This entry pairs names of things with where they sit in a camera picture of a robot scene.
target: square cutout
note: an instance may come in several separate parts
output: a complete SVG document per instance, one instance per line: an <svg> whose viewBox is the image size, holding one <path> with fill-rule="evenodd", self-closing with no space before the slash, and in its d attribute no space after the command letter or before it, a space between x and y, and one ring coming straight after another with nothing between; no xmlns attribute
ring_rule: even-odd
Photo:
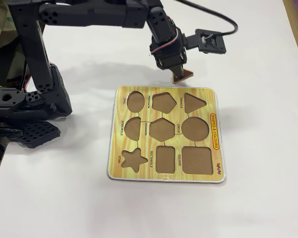
<svg viewBox="0 0 298 238"><path fill-rule="evenodd" d="M212 175L212 155L209 147L182 148L182 170L186 174Z"/></svg>

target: red and white wire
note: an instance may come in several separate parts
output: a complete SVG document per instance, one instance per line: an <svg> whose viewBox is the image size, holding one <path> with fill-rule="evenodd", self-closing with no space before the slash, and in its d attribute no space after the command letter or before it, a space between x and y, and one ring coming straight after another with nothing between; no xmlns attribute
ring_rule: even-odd
<svg viewBox="0 0 298 238"><path fill-rule="evenodd" d="M24 84L22 86L23 91L26 93L26 87L28 86L30 82L30 75L26 77L26 79L24 80Z"/></svg>
<svg viewBox="0 0 298 238"><path fill-rule="evenodd" d="M178 29L176 29L176 32L177 32L176 36L175 36L171 41L169 41L169 42L165 43L164 45L159 46L158 48L154 49L153 51L150 52L150 54L154 54L154 53L157 52L158 50L161 50L162 48L165 48L165 47L171 45L173 42L175 42L175 40L176 40L176 39L178 38L178 36L179 36Z"/></svg>

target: black metal bracket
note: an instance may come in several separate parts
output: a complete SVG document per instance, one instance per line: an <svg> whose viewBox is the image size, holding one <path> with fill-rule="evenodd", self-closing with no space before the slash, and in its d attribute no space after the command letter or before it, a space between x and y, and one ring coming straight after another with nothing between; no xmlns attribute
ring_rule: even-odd
<svg viewBox="0 0 298 238"><path fill-rule="evenodd" d="M0 88L0 123L22 125L32 120L66 117L72 112L62 77L51 64L52 89L39 85L40 91L24 93L15 88Z"/></svg>
<svg viewBox="0 0 298 238"><path fill-rule="evenodd" d="M195 35L186 38L185 48L187 50L198 47L204 53L225 54L226 48L222 36L214 36L203 41L203 37L219 34L217 31L196 29Z"/></svg>
<svg viewBox="0 0 298 238"><path fill-rule="evenodd" d="M60 130L47 121L33 121L22 127L23 135L16 139L28 148L35 148L59 137Z"/></svg>
<svg viewBox="0 0 298 238"><path fill-rule="evenodd" d="M71 5L45 3L39 7L39 18L48 25L60 26L122 26L143 28L148 15L148 5L141 0L71 1Z"/></svg>

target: orange label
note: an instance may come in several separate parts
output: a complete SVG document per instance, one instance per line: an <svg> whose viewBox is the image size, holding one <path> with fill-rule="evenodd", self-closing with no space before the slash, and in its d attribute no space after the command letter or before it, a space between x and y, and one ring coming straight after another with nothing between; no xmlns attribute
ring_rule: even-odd
<svg viewBox="0 0 298 238"><path fill-rule="evenodd" d="M210 114L211 118L211 133L213 139L213 148L219 149L219 137L218 137L218 125L217 125L217 116L214 113Z"/></svg>

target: robotic arm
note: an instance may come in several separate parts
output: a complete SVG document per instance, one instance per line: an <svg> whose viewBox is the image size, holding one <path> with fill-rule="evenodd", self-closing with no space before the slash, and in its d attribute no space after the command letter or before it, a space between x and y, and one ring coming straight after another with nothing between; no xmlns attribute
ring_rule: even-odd
<svg viewBox="0 0 298 238"><path fill-rule="evenodd" d="M178 80L186 76L186 49L226 52L223 33L197 29L195 35L186 37L165 13L160 0L7 0L7 4L37 89L25 93L0 88L0 123L9 126L66 117L72 112L60 72L48 60L38 20L56 26L126 28L143 28L147 23L152 33L149 48L157 67L170 69Z"/></svg>

